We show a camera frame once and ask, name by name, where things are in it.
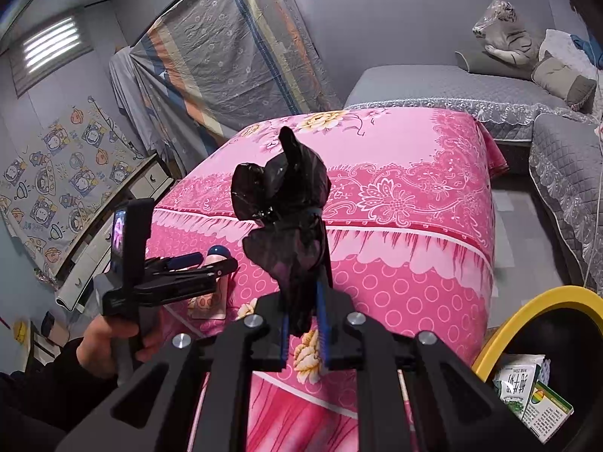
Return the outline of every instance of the gray pillow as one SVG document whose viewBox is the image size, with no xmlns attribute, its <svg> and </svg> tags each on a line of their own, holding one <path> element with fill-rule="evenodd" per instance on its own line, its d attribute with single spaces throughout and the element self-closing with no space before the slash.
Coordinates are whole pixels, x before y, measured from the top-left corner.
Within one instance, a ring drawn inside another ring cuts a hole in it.
<svg viewBox="0 0 603 452">
<path fill-rule="evenodd" d="M 473 75 L 505 76 L 532 81 L 533 66 L 513 66 L 486 51 L 455 52 L 458 67 Z"/>
<path fill-rule="evenodd" d="M 597 82 L 584 78 L 547 51 L 532 73 L 532 80 L 551 95 L 563 99 L 568 106 L 579 111 L 597 87 Z"/>
</svg>

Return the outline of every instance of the white cord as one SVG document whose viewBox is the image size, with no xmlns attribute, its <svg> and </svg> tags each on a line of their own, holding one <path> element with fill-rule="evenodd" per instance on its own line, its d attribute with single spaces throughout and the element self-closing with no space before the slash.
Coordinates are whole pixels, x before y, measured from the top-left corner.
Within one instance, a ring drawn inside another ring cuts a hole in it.
<svg viewBox="0 0 603 452">
<path fill-rule="evenodd" d="M 601 92 L 599 91 L 599 70 L 596 70 L 597 73 L 597 87 L 595 88 L 595 93 L 599 92 L 599 95 L 601 94 Z M 583 287 L 586 288 L 586 282 L 589 279 L 589 274 L 590 274 L 590 265 L 593 262 L 593 258 L 595 257 L 595 253 L 596 253 L 596 246 L 597 246 L 597 234 L 599 231 L 599 216 L 600 214 L 600 207 L 601 207 L 601 186 L 603 184 L 603 145 L 601 144 L 601 126 L 602 124 L 599 123 L 599 127 L 597 127 L 597 135 L 599 137 L 599 151 L 601 151 L 601 175 L 599 175 L 599 195 L 597 197 L 597 219 L 595 221 L 595 237 L 593 238 L 593 244 L 592 244 L 592 250 L 590 253 L 590 259 L 589 259 L 589 264 L 586 267 L 586 275 L 584 276 L 584 285 Z"/>
</svg>

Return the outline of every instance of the window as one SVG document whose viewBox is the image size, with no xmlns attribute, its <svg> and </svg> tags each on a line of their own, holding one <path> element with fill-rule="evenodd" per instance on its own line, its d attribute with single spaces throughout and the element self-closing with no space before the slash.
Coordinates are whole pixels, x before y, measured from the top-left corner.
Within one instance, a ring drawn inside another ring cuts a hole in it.
<svg viewBox="0 0 603 452">
<path fill-rule="evenodd" d="M 10 64 L 17 96 L 91 50 L 80 12 L 71 11 L 46 22 L 11 47 Z"/>
</svg>

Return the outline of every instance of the hand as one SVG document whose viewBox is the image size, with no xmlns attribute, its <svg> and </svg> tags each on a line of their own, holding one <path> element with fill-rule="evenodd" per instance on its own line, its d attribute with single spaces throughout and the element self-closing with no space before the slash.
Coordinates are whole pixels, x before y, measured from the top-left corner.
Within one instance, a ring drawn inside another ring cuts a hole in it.
<svg viewBox="0 0 603 452">
<path fill-rule="evenodd" d="M 141 362 L 149 360 L 161 347 L 161 312 L 159 316 L 159 324 L 142 339 L 144 348 L 136 353 L 136 359 Z M 97 316 L 86 328 L 84 339 L 75 351 L 77 360 L 93 376 L 110 379 L 117 371 L 111 355 L 111 338 L 131 338 L 137 334 L 138 326 L 131 321 Z"/>
</svg>

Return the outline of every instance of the pink bottle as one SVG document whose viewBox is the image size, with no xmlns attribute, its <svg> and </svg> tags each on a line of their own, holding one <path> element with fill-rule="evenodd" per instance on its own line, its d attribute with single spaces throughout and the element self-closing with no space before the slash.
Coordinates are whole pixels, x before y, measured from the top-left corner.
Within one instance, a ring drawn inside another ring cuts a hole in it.
<svg viewBox="0 0 603 452">
<path fill-rule="evenodd" d="M 202 265 L 230 258 L 230 251 L 225 246 L 216 244 L 207 250 Z M 225 319 L 226 301 L 228 298 L 228 275 L 218 278 L 216 292 L 206 296 L 197 296 L 189 300 L 188 316 L 192 319 Z"/>
</svg>

